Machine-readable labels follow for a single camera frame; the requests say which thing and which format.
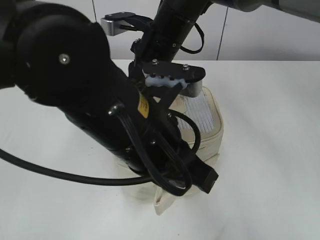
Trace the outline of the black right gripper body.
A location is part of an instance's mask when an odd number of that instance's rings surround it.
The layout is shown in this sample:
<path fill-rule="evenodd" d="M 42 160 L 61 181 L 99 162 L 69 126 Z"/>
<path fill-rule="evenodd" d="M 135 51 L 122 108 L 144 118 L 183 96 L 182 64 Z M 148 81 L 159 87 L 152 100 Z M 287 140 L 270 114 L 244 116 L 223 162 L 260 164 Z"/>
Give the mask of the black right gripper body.
<path fill-rule="evenodd" d="M 134 53 L 134 60 L 128 66 L 128 76 L 134 85 L 145 84 L 143 66 L 153 60 L 160 60 L 158 47 L 155 37 L 139 38 L 132 43 L 130 50 Z"/>

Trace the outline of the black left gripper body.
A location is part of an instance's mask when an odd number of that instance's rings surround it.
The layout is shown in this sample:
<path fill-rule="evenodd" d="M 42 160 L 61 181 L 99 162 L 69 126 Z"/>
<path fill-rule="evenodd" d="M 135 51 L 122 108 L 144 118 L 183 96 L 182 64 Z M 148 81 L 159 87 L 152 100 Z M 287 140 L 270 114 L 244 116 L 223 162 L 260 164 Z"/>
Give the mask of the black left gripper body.
<path fill-rule="evenodd" d="M 153 182 L 163 190 L 189 190 L 193 185 L 187 164 L 196 158 L 200 147 L 200 130 L 182 113 L 171 110 L 169 114 L 172 118 L 182 119 L 192 128 L 195 137 L 192 148 L 181 139 L 179 143 L 170 145 L 162 132 L 153 126 L 148 127 L 150 132 L 141 137 L 130 115 L 124 113 L 124 129 L 148 172 L 148 176 L 125 179 L 125 186 Z"/>

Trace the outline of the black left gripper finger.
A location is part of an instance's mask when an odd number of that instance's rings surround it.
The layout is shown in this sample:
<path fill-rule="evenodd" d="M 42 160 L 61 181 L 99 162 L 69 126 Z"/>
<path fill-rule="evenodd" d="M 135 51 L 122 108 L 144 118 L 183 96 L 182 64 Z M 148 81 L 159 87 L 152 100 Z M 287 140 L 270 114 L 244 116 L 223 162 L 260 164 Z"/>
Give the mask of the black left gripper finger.
<path fill-rule="evenodd" d="M 200 189 L 202 192 L 209 194 L 212 190 L 219 175 L 215 169 L 198 156 L 192 163 L 192 184 Z"/>

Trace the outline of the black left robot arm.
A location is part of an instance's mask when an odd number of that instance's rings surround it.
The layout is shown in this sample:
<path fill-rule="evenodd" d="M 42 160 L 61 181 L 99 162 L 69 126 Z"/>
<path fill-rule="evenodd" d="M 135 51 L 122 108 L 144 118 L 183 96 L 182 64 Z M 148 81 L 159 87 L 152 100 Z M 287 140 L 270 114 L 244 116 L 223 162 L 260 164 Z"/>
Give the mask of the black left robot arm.
<path fill-rule="evenodd" d="M 97 186 L 153 182 L 174 196 L 192 186 L 209 193 L 217 172 L 198 156 L 201 134 L 170 108 L 206 75 L 173 63 L 210 0 L 162 0 L 155 18 L 131 12 L 92 22 L 78 10 L 38 0 L 0 3 L 0 87 L 18 87 L 34 103 L 62 111 L 122 159 L 135 178 L 57 171 L 4 150 L 1 158 L 41 175 Z"/>

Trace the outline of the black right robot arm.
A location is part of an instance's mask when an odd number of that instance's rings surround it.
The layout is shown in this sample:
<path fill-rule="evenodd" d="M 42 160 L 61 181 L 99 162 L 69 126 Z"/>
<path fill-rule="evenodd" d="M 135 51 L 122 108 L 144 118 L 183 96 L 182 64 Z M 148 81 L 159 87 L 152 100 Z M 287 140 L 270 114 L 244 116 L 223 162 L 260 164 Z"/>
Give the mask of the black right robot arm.
<path fill-rule="evenodd" d="M 141 40 L 131 46 L 134 61 L 128 67 L 129 78 L 140 82 L 144 63 L 154 59 L 171 62 L 178 50 L 188 54 L 201 52 L 201 48 L 190 50 L 183 47 L 183 42 L 192 28 L 204 38 L 197 20 L 213 4 L 247 13 L 267 6 L 313 22 L 320 20 L 318 0 L 162 0 L 154 19 L 134 15 L 127 20 L 135 30 L 143 33 Z"/>

